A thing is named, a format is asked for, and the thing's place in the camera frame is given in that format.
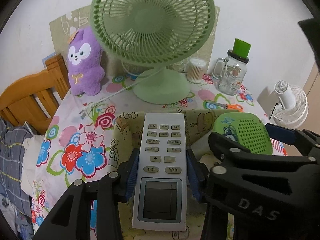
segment remote control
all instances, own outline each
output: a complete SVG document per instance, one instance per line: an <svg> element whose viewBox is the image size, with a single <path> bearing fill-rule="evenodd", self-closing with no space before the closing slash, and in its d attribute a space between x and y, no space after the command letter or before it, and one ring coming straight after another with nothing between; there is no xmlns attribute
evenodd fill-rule
<svg viewBox="0 0 320 240"><path fill-rule="evenodd" d="M184 231L187 216L184 114L146 113L132 227Z"/></svg>

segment remote control button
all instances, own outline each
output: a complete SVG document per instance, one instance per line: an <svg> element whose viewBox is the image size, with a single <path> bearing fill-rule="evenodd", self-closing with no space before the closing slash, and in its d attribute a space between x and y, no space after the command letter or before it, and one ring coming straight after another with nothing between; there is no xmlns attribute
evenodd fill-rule
<svg viewBox="0 0 320 240"><path fill-rule="evenodd" d="M180 167L166 167L164 169L164 171L169 174L179 174L179 173L181 173L181 168Z"/></svg>
<svg viewBox="0 0 320 240"><path fill-rule="evenodd" d="M160 143L160 141L159 141L159 140L151 140L151 139L147 139L147 143L159 144L159 143Z"/></svg>
<svg viewBox="0 0 320 240"><path fill-rule="evenodd" d="M150 156L150 161L154 163L160 163L161 162L161 156Z"/></svg>
<svg viewBox="0 0 320 240"><path fill-rule="evenodd" d="M161 125L160 125L160 129L168 130L168 129L169 129L169 125L167 125L167 124L161 124Z"/></svg>
<svg viewBox="0 0 320 240"><path fill-rule="evenodd" d="M157 129L158 126L156 124L149 124L148 129Z"/></svg>
<svg viewBox="0 0 320 240"><path fill-rule="evenodd" d="M143 168L144 171L146 172L150 172L150 173L155 173L159 171L159 168L155 167L155 166L145 166Z"/></svg>
<svg viewBox="0 0 320 240"><path fill-rule="evenodd" d="M168 148L167 151L169 153L180 153L181 152L181 148Z"/></svg>
<svg viewBox="0 0 320 240"><path fill-rule="evenodd" d="M169 133L168 132L160 132L159 136L160 137L169 137Z"/></svg>
<svg viewBox="0 0 320 240"><path fill-rule="evenodd" d="M176 162L176 157L165 156L165 157L164 157L164 162L165 162L165 163L175 163L175 162Z"/></svg>
<svg viewBox="0 0 320 240"><path fill-rule="evenodd" d="M168 140L168 144L181 144L181 141Z"/></svg>
<svg viewBox="0 0 320 240"><path fill-rule="evenodd" d="M179 125L172 125L171 130L180 130L180 126Z"/></svg>
<svg viewBox="0 0 320 240"><path fill-rule="evenodd" d="M147 152L158 152L159 147L146 147Z"/></svg>
<svg viewBox="0 0 320 240"><path fill-rule="evenodd" d="M157 132L148 132L147 136L157 136Z"/></svg>
<svg viewBox="0 0 320 240"><path fill-rule="evenodd" d="M172 132L171 137L181 137L181 133L179 132Z"/></svg>

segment wooden headboard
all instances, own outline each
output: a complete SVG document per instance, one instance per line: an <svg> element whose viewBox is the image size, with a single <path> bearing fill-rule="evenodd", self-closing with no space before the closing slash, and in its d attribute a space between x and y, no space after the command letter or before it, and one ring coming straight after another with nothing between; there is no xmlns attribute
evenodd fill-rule
<svg viewBox="0 0 320 240"><path fill-rule="evenodd" d="M47 69L20 78L0 96L0 116L14 126L23 125L27 121L41 134L47 131L59 106L50 89L55 88L61 99L70 89L68 71L60 54L46 60L45 65ZM39 98L50 118L35 97Z"/></svg>

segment purple plush toy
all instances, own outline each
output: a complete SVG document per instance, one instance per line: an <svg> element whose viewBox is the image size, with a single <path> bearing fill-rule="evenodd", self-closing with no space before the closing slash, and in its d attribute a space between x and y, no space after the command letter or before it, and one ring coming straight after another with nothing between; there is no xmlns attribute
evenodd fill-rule
<svg viewBox="0 0 320 240"><path fill-rule="evenodd" d="M68 70L71 93L94 96L100 92L105 73L100 66L102 48L91 27L79 30L69 45Z"/></svg>

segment fan base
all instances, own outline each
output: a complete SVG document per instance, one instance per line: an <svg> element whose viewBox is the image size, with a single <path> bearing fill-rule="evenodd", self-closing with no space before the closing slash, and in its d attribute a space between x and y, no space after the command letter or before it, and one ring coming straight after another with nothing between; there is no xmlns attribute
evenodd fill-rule
<svg viewBox="0 0 320 240"><path fill-rule="evenodd" d="M135 82L159 71L154 68L144 71ZM183 73L163 67L159 73L148 77L133 87L133 92L143 101L152 104L173 104L183 100L190 93L190 84Z"/></svg>

